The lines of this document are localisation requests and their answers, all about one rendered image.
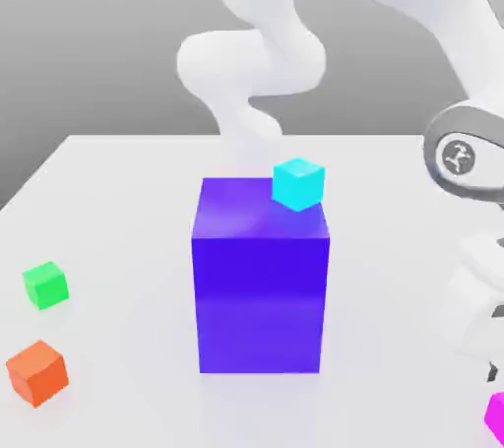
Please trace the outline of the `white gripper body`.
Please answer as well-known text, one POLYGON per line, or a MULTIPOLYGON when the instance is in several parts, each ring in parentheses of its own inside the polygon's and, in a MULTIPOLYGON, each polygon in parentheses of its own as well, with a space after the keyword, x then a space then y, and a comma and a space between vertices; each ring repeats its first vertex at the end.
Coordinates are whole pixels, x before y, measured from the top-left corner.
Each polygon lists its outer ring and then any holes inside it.
POLYGON ((449 342, 474 357, 504 362, 504 277, 456 270, 449 283, 449 342))

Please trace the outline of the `small magenta cube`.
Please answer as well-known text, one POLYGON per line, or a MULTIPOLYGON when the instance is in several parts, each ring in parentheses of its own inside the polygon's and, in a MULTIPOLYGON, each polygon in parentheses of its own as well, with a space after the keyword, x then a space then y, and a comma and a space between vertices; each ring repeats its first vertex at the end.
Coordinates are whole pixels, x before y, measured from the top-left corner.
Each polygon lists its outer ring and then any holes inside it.
POLYGON ((494 393, 488 402, 484 423, 499 448, 504 448, 504 392, 494 393))

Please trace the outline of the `small cyan cube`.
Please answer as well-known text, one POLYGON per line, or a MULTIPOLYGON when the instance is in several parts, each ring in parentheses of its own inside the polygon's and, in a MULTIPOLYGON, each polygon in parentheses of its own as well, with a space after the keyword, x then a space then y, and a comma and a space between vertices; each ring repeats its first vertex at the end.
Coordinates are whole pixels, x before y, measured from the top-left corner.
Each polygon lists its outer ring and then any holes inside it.
POLYGON ((274 166, 272 199, 301 212, 322 202, 326 170, 323 166, 296 158, 274 166))

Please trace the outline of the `small green cube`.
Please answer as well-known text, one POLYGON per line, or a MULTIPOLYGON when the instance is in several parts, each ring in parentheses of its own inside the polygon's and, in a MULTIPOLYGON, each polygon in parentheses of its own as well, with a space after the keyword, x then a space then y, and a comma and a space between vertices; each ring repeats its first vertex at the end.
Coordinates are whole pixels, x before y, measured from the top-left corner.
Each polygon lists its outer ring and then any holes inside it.
POLYGON ((63 271, 52 261, 23 272, 27 295, 39 309, 47 309, 69 298, 63 271))

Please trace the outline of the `small orange cube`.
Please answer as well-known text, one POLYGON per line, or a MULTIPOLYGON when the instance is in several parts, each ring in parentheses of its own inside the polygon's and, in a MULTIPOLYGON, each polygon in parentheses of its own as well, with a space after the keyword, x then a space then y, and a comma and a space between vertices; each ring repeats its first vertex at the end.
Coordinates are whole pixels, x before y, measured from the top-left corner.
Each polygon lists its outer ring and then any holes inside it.
POLYGON ((34 408, 69 385, 63 355, 38 340, 6 361, 13 389, 34 408))

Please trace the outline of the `large purple box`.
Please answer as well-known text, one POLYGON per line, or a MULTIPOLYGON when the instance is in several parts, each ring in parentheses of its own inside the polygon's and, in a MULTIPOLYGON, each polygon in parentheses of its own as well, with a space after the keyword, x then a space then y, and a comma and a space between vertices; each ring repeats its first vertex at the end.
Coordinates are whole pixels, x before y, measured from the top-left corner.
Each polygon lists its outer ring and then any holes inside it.
POLYGON ((191 236, 199 367, 207 374, 320 370, 330 232, 269 178, 202 181, 191 236))

